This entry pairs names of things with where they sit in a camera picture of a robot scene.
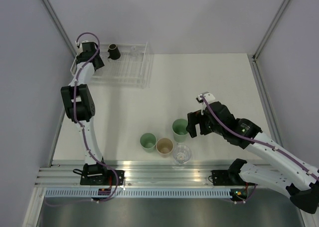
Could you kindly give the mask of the beige plastic cup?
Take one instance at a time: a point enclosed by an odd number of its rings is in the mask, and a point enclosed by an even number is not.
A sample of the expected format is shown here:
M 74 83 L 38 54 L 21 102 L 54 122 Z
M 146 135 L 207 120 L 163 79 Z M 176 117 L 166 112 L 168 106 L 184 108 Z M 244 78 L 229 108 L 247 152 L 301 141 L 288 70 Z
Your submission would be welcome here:
M 159 155 L 166 158 L 171 155 L 174 148 L 173 142 L 168 138 L 161 138 L 157 141 L 156 150 Z

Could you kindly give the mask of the tall green plastic cup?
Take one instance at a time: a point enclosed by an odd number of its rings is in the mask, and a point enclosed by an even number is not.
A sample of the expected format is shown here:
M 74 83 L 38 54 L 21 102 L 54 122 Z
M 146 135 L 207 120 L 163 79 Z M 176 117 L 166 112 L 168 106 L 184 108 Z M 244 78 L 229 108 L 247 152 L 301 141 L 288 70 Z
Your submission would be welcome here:
M 177 143 L 182 143 L 186 141 L 188 132 L 186 130 L 187 120 L 177 119 L 172 124 L 173 138 Z

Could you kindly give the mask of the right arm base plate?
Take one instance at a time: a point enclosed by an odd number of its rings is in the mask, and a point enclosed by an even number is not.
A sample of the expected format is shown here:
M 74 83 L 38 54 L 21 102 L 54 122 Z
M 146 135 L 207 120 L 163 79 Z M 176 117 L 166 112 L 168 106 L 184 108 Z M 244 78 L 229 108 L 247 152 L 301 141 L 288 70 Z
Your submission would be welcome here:
M 214 186 L 246 186 L 238 173 L 228 173 L 227 170 L 212 170 L 211 180 Z

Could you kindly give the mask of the short green plastic cup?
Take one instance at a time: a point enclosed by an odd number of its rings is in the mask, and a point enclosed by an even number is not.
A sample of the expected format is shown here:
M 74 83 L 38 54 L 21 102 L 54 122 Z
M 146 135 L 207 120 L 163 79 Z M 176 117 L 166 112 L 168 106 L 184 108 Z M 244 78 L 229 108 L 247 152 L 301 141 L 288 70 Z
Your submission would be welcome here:
M 140 144 L 144 151 L 153 152 L 156 148 L 157 138 L 152 133 L 144 133 L 140 137 Z

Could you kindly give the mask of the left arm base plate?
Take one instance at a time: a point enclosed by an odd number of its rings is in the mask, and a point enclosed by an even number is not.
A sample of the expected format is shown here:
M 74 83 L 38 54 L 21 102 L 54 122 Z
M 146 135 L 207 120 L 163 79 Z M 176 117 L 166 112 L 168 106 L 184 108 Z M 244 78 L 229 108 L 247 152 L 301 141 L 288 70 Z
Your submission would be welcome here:
M 73 169 L 73 173 L 80 175 L 80 185 L 115 186 L 117 183 L 114 172 L 100 164 L 85 164 L 82 170 Z

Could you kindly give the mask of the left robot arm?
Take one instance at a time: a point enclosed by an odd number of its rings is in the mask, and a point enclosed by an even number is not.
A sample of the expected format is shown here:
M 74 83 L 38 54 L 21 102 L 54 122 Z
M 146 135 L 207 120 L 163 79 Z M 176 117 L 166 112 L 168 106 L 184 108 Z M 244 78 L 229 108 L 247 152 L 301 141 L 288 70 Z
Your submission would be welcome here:
M 78 44 L 76 72 L 68 86 L 61 88 L 61 96 L 67 117 L 75 123 L 84 149 L 85 164 L 78 171 L 83 178 L 91 177 L 97 185 L 108 182 L 109 173 L 103 166 L 103 155 L 98 147 L 94 131 L 95 104 L 88 83 L 94 73 L 104 66 L 99 47 L 95 42 Z

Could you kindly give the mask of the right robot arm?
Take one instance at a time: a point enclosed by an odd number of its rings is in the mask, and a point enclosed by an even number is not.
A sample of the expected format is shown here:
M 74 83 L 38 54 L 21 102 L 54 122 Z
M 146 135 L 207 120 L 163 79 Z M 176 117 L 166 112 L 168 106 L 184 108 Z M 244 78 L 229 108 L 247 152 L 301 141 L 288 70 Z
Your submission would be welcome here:
M 188 113 L 186 130 L 192 138 L 215 133 L 227 142 L 251 152 L 276 168 L 277 172 L 260 170 L 246 160 L 237 158 L 227 170 L 230 183 L 241 182 L 262 185 L 281 193 L 300 210 L 315 214 L 319 207 L 319 170 L 285 150 L 262 129 L 245 118 L 235 118 L 226 105 L 209 100 L 207 95 L 197 97 L 202 105 Z

